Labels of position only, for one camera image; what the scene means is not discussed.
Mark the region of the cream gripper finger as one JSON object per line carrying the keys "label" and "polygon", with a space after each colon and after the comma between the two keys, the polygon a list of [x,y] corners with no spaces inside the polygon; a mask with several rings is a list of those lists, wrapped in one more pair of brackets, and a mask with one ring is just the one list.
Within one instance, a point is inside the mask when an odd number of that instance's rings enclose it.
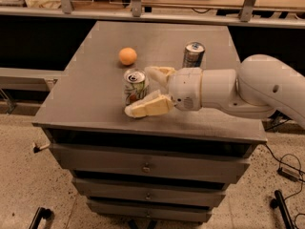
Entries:
{"label": "cream gripper finger", "polygon": [[150,66],[145,68],[145,73],[164,88],[168,85],[169,77],[175,72],[176,69],[172,67]]}
{"label": "cream gripper finger", "polygon": [[157,90],[127,106],[125,114],[133,118],[164,115],[171,111],[173,107],[174,103],[171,97]]}

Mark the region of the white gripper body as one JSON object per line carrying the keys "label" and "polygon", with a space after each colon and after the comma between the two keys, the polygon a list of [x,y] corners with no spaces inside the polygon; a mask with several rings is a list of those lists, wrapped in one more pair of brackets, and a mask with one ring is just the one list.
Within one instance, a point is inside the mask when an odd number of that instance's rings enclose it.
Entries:
{"label": "white gripper body", "polygon": [[182,68],[170,76],[168,91],[178,110],[198,111],[202,108],[202,73],[200,68]]}

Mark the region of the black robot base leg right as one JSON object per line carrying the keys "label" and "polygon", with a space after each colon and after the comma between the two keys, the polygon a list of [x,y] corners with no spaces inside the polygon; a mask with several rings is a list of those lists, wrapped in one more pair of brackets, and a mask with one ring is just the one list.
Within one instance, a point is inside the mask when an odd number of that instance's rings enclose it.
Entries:
{"label": "black robot base leg right", "polygon": [[279,209],[286,229],[295,229],[293,221],[292,221],[290,213],[289,213],[289,210],[287,208],[285,199],[280,190],[274,191],[274,198],[270,202],[270,207],[272,209],[275,209],[275,208]]}

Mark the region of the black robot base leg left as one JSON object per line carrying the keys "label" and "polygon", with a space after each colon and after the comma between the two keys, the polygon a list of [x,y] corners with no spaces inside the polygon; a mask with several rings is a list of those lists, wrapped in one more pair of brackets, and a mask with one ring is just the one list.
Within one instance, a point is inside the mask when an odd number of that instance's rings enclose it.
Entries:
{"label": "black robot base leg left", "polygon": [[39,229],[39,224],[42,219],[46,221],[45,226],[42,229],[51,229],[51,224],[54,219],[53,211],[48,208],[38,207],[30,223],[29,229]]}

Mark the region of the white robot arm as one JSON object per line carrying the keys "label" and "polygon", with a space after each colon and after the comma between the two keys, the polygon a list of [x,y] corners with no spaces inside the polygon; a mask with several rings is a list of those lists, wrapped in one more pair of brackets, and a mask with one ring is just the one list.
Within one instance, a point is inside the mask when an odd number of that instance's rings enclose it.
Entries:
{"label": "white robot arm", "polygon": [[168,92],[154,91],[127,106],[125,114],[130,117],[164,115],[173,108],[213,108],[264,119],[279,111],[305,128],[305,76],[269,55],[249,56],[236,70],[151,66],[145,71]]}

